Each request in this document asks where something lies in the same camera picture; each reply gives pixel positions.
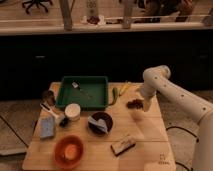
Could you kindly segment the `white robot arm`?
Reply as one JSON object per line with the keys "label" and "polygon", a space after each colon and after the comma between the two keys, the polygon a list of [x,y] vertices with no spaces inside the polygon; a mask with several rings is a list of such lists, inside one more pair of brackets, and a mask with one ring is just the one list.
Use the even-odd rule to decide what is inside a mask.
{"label": "white robot arm", "polygon": [[143,110],[148,111],[151,99],[160,92],[180,107],[199,126],[191,171],[213,171],[213,103],[172,83],[168,66],[160,65],[143,71],[140,86]]}

